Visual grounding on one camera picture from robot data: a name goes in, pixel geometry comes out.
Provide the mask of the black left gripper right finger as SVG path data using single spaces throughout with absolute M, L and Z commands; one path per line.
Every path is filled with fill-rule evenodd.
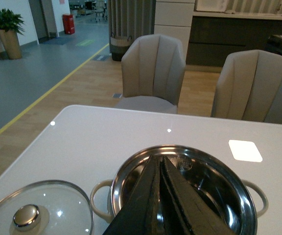
M 168 157 L 160 162 L 160 201 L 166 235 L 233 235 Z

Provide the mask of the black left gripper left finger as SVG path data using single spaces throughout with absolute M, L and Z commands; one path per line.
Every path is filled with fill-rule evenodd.
M 150 156 L 128 201 L 105 230 L 105 235 L 156 235 L 160 194 L 160 160 Z

